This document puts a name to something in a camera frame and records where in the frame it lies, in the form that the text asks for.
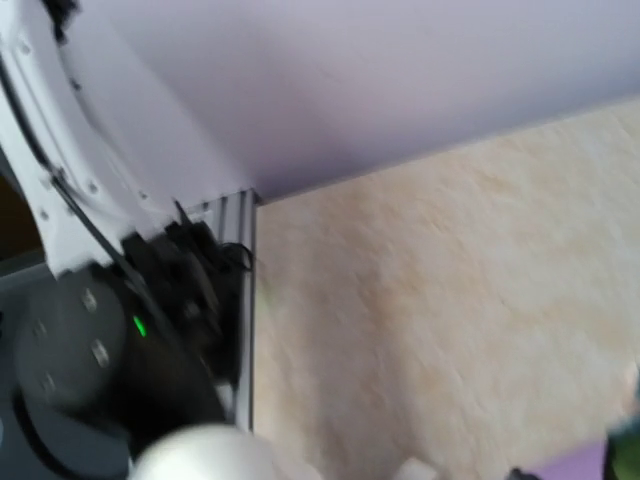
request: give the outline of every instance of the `screw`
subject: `screw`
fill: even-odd
[[[101,368],[107,368],[109,366],[109,352],[107,352],[107,349],[104,348],[100,340],[93,341],[91,351]]]
[[[40,383],[46,397],[50,396],[56,391],[56,384],[53,381],[53,377],[49,373],[45,375],[44,380]]]
[[[88,288],[84,291],[84,295],[82,296],[82,304],[89,313],[93,313],[98,309],[98,301],[93,295],[93,292]]]
[[[200,307],[195,302],[188,302],[184,306],[183,313],[188,320],[192,320],[200,315]]]
[[[43,338],[47,336],[47,327],[44,326],[44,323],[38,322],[36,326],[33,327],[33,334],[37,338]]]

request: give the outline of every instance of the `green led light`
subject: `green led light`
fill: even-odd
[[[137,316],[133,316],[133,321],[136,324],[136,327],[138,327],[138,331],[140,332],[140,335],[142,335],[143,337],[147,336],[147,327],[144,326],[144,323],[142,323],[142,320],[140,320],[140,317]]]

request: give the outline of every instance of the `purple object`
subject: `purple object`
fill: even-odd
[[[542,480],[602,480],[606,441],[589,445],[531,473]]]

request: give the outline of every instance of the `wire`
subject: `wire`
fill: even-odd
[[[220,245],[220,248],[222,250],[231,250],[231,249],[234,249],[234,248],[241,250],[242,253],[248,259],[249,265],[247,265],[244,262],[239,262],[238,260],[236,260],[234,258],[230,258],[230,257],[228,257],[226,255],[225,255],[225,260],[230,264],[239,266],[245,272],[253,271],[254,258],[253,258],[253,253],[251,252],[251,250],[249,250],[249,247],[247,247],[246,245],[244,245],[242,243],[226,242],[226,243],[223,243],[222,245]]]
[[[18,388],[14,390],[11,396],[11,406],[13,407],[13,413],[16,416],[18,425],[20,426],[27,443],[31,447],[31,450],[33,450],[33,453],[36,454],[38,460],[40,460],[45,467],[59,477],[66,480],[126,480],[128,477],[128,472],[120,472],[110,476],[94,476],[80,474],[71,470],[58,460],[53,453],[51,453],[49,447],[47,447],[40,438],[40,435],[31,420],[31,415],[29,415],[24,395]]]

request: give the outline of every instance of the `black cable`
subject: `black cable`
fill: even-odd
[[[25,440],[31,447],[31,450],[33,450],[33,453],[35,453],[38,460],[40,460],[45,467],[59,477],[66,480],[126,480],[128,477],[128,472],[120,472],[115,475],[104,477],[83,475],[74,472],[51,453],[49,447],[45,445],[40,438],[40,435],[38,435],[38,431],[31,420],[31,415],[29,415],[27,404],[24,401],[24,395],[19,389],[15,389],[11,395],[11,406],[13,407],[13,413],[16,416],[16,420],[22,430]]]
[[[227,263],[230,263],[230,264],[233,264],[233,265],[236,265],[236,266],[240,267],[245,272],[253,271],[254,258],[253,258],[253,253],[251,252],[251,250],[249,250],[249,247],[247,247],[246,245],[244,245],[242,243],[235,243],[235,242],[226,242],[226,243],[223,243],[222,245],[220,245],[220,249],[221,250],[232,250],[234,248],[242,251],[242,253],[248,259],[249,265],[247,265],[244,262],[239,262],[236,259],[230,258],[230,257],[228,257],[226,255],[224,257],[225,261]]]
[[[7,97],[9,102],[9,106],[11,107],[11,112],[13,113],[16,122],[18,122],[18,126],[22,131],[22,135],[24,135],[24,139],[29,145],[29,149],[31,153],[35,157],[36,161],[49,172],[53,170],[53,166],[51,161],[47,157],[46,153],[42,149],[40,142],[36,139],[35,134],[27,120],[27,116],[22,109],[22,105],[20,104],[20,100],[18,100],[18,95],[13,89],[13,84],[11,83],[11,79],[9,78],[9,72],[7,72],[7,68],[4,64],[2,56],[0,55],[0,85],[2,85],[2,89]]]

